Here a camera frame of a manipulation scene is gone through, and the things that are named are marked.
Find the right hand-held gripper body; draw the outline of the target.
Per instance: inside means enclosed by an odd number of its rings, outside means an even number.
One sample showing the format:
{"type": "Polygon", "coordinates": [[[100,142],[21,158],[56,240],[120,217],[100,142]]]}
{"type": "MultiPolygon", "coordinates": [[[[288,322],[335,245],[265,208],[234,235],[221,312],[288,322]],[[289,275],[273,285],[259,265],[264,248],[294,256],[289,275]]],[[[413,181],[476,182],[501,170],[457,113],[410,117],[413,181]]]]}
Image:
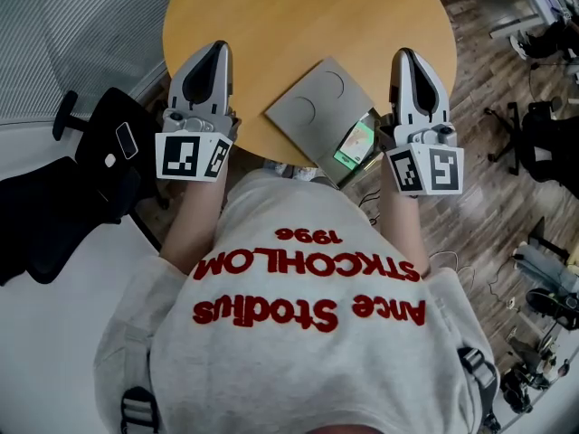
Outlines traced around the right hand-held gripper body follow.
{"type": "Polygon", "coordinates": [[[378,127],[378,146],[405,196],[460,194],[463,189],[464,149],[449,122],[424,120],[378,127]]]}

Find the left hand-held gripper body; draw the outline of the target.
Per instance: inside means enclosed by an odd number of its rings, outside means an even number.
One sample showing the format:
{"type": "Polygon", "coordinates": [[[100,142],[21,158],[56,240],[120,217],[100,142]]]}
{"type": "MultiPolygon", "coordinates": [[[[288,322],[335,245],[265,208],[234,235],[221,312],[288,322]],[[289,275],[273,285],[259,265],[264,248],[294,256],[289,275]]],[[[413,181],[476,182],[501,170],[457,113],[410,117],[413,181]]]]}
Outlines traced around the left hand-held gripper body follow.
{"type": "Polygon", "coordinates": [[[241,120],[233,112],[203,115],[168,108],[155,134],[157,178],[214,183],[223,169],[241,120]]]}

